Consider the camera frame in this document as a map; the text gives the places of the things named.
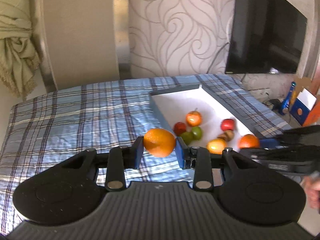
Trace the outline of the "person's right hand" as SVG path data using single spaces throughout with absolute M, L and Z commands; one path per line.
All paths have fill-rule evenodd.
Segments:
M 301 184 L 306 194 L 308 205 L 312 209 L 319 211 L 319 192 L 320 192 L 320 178 L 319 172 L 315 171 L 312 174 L 305 176 Z

